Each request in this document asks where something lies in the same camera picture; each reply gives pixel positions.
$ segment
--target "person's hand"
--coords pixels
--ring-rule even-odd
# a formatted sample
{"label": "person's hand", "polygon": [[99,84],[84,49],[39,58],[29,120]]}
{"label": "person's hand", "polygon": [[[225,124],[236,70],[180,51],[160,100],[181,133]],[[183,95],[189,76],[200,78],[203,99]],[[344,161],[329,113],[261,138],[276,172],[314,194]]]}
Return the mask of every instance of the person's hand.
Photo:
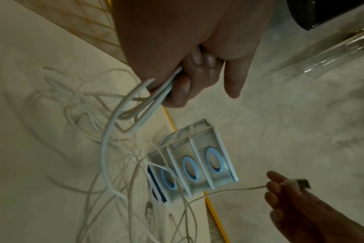
{"label": "person's hand", "polygon": [[296,181],[272,171],[267,177],[271,220],[291,243],[364,243],[363,226],[300,189]]}
{"label": "person's hand", "polygon": [[151,92],[188,60],[164,105],[181,107],[218,81],[237,98],[276,0],[113,0],[112,13],[125,57]]}

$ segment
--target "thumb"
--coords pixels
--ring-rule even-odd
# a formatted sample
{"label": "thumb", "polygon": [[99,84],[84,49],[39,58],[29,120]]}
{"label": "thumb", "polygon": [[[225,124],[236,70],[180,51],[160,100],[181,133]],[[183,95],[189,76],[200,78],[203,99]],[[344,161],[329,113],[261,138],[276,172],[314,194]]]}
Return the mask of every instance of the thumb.
{"label": "thumb", "polygon": [[324,225],[333,217],[333,212],[309,197],[296,180],[286,181],[286,192],[295,209],[314,224]]}

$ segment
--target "hand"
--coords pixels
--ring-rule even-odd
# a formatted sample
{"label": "hand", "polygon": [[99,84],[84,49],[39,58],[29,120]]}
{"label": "hand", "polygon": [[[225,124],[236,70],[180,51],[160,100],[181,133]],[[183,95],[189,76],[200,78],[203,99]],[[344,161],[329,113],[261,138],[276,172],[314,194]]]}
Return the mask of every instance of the hand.
{"label": "hand", "polygon": [[364,227],[276,172],[268,172],[266,202],[275,227],[291,243],[364,243]]}
{"label": "hand", "polygon": [[275,2],[113,0],[112,9],[129,65],[141,80],[156,78],[150,92],[197,50],[202,50],[203,60],[210,56],[218,63],[214,70],[204,64],[178,77],[164,105],[180,107],[218,81],[223,60],[225,91],[232,98],[239,97]]}

